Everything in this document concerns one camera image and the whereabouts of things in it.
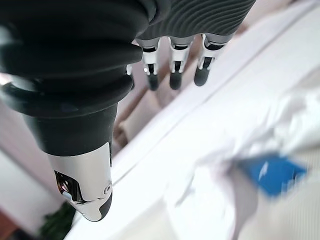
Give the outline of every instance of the silver metal joint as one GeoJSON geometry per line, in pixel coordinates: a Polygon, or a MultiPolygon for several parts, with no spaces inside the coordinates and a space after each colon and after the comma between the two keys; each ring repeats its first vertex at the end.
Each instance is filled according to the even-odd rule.
{"type": "Polygon", "coordinates": [[[126,66],[126,70],[125,70],[125,73],[129,76],[132,75],[132,64],[129,64],[126,66]]]}
{"type": "Polygon", "coordinates": [[[110,145],[75,156],[48,154],[60,193],[86,219],[101,220],[112,197],[110,145]]]}
{"type": "Polygon", "coordinates": [[[215,60],[224,50],[226,43],[215,43],[208,40],[205,34],[202,35],[202,49],[198,58],[200,70],[210,70],[215,60]]]}
{"type": "Polygon", "coordinates": [[[190,51],[190,46],[193,41],[192,38],[187,38],[188,42],[185,44],[178,44],[177,43],[177,38],[169,37],[170,40],[170,60],[169,60],[169,65],[170,65],[170,70],[171,73],[179,72],[182,74],[185,70],[185,66],[187,63],[189,51],[190,51]]]}
{"type": "Polygon", "coordinates": [[[139,40],[137,43],[143,48],[142,62],[144,72],[150,76],[151,74],[158,74],[157,54],[160,38],[152,40],[139,40]]]}

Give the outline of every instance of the blue cloth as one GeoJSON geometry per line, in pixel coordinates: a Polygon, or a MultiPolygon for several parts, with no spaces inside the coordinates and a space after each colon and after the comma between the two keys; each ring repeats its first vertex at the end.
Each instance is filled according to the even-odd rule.
{"type": "Polygon", "coordinates": [[[242,161],[239,167],[255,185],[271,197],[287,191],[290,182],[307,172],[307,169],[291,162],[288,157],[278,154],[248,159],[242,161]]]}

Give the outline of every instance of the white surface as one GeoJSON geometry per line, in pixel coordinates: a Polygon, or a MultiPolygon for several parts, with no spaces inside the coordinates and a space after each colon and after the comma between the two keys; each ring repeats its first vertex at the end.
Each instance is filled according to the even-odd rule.
{"type": "Polygon", "coordinates": [[[35,179],[0,151],[0,209],[23,229],[38,233],[44,215],[59,209],[55,198],[35,179]]]}
{"type": "Polygon", "coordinates": [[[201,217],[197,212],[182,211],[185,218],[197,220],[196,231],[203,231],[203,235],[207,231],[209,236],[218,233],[223,229],[220,225],[220,229],[209,229],[198,221],[227,219],[220,236],[221,240],[230,239],[235,228],[232,211],[227,210],[233,205],[232,196],[219,191],[220,184],[212,187],[216,181],[203,179],[204,172],[217,179],[228,167],[219,164],[217,168],[217,163],[243,149],[246,154],[256,153],[253,144],[279,123],[279,115],[270,115],[269,110],[320,65],[319,14],[320,8],[314,4],[302,4],[260,22],[241,37],[217,61],[205,87],[189,86],[117,155],[112,176],[116,184],[114,199],[107,217],[98,223],[80,219],[66,239],[126,240],[130,239],[127,227],[133,223],[131,233],[145,236],[148,227],[139,219],[163,199],[167,208],[158,208],[153,216],[164,211],[173,223],[159,223],[148,232],[149,239],[163,239],[157,233],[172,231],[175,234],[171,239],[194,239],[193,225],[175,218],[179,209],[188,208],[188,204],[202,209],[201,217]],[[199,179],[204,181],[197,185],[199,179]],[[216,196],[220,209],[231,214],[214,211],[215,206],[205,211],[202,207],[206,206],[206,191],[212,194],[210,199],[216,196]]]}

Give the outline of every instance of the white fabric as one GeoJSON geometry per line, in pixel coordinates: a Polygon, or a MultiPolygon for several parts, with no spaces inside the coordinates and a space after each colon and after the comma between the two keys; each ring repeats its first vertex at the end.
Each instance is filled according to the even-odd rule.
{"type": "Polygon", "coordinates": [[[279,142],[285,137],[281,151],[285,154],[316,146],[320,142],[320,67],[286,99],[299,114],[290,124],[283,123],[274,130],[279,142]]]}
{"type": "MultiPolygon", "coordinates": [[[[147,239],[155,240],[194,239],[195,232],[231,239],[233,194],[221,191],[231,187],[219,177],[228,165],[217,168],[217,163],[257,153],[252,146],[263,138],[278,143],[270,130],[282,123],[281,118],[268,113],[320,65],[319,14],[314,3],[304,3],[262,21],[241,37],[217,61],[205,87],[189,86],[114,159],[115,187],[107,217],[97,223],[81,218],[66,239],[126,240],[146,236],[146,231],[147,239]],[[208,211],[207,197],[212,200],[208,211]],[[166,205],[155,207],[163,201],[166,205]],[[169,218],[172,224],[139,221],[151,213],[165,214],[161,219],[169,218]]],[[[291,112],[286,123],[294,116],[291,112]]]]}

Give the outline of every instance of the white wall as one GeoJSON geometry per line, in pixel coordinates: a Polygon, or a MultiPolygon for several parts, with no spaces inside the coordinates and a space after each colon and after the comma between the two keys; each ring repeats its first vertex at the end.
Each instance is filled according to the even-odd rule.
{"type": "Polygon", "coordinates": [[[22,114],[9,109],[0,100],[0,150],[23,166],[36,180],[57,197],[56,177],[49,160],[42,152],[23,120],[22,114]]]}
{"type": "Polygon", "coordinates": [[[0,209],[29,233],[37,233],[43,216],[53,213],[62,198],[53,196],[0,150],[0,209]]]}

